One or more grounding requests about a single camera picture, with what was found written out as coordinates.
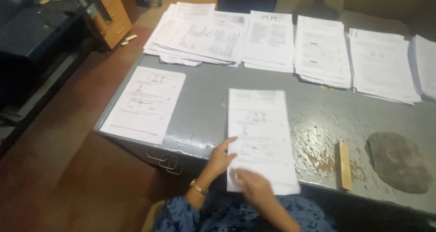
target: blue patterned dress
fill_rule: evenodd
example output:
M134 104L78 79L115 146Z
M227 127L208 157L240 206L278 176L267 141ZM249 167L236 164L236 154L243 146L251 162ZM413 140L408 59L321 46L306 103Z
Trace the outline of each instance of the blue patterned dress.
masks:
M332 218L314 202L299 195L276 196L302 231L336 231ZM236 232L253 231L259 213L243 196L228 192L209 192L201 210L193 208L185 197L165 202L153 226L153 232Z

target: stack of papers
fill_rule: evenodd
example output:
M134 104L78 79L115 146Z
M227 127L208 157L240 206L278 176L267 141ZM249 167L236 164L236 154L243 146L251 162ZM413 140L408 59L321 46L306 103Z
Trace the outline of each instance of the stack of papers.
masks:
M171 4L144 53L161 61L198 66L201 62L237 67L247 34L249 15L214 11L215 4Z
M244 168L268 179L275 195L300 193L294 167L284 91L230 89L228 135L238 139L228 153L238 153L227 171L227 190L241 192L233 169Z
M185 74L137 67L100 131L161 144Z
M403 36L350 29L349 42L354 93L411 105L421 101Z
M298 16L294 65L295 73L304 81L350 88L344 24Z
M292 73L293 36L291 14L251 11L244 67Z
M409 45L409 62L415 89L436 99L436 42L416 35Z

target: scratched table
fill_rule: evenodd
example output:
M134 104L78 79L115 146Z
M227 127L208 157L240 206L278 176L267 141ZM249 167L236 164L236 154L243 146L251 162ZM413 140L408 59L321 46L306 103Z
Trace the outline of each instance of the scratched table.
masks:
M186 74L164 141L158 146L99 131L137 66ZM379 178L364 150L369 135L394 132L416 142L429 163L435 162L436 102L408 106L356 95L351 90L326 90L300 82L292 73L205 63L198 67L162 64L157 57L142 54L94 130L150 165L175 174L196 174L213 147L227 138L229 88L286 92L289 132L301 183L337 190L334 145L343 141L349 146L351 194L436 214L436 185L421 195L395 190ZM435 169L428 168L436 178Z

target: wristwatch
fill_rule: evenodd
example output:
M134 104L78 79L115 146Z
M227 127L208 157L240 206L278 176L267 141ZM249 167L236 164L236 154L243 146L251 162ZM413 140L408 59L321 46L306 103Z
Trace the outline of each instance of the wristwatch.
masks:
M206 195L208 193L207 190L203 190L201 189L196 183L195 181L197 181L197 179L192 180L191 184L189 185L189 187L193 187L194 189L196 189L200 194L202 195Z

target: wooden cabinet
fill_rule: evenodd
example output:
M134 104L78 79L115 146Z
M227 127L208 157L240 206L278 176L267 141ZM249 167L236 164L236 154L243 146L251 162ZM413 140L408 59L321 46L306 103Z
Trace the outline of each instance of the wooden cabinet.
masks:
M101 1L106 7L108 14L111 16L112 23L106 22L100 13L92 20L110 49L113 49L132 28L132 23L130 22L121 0Z

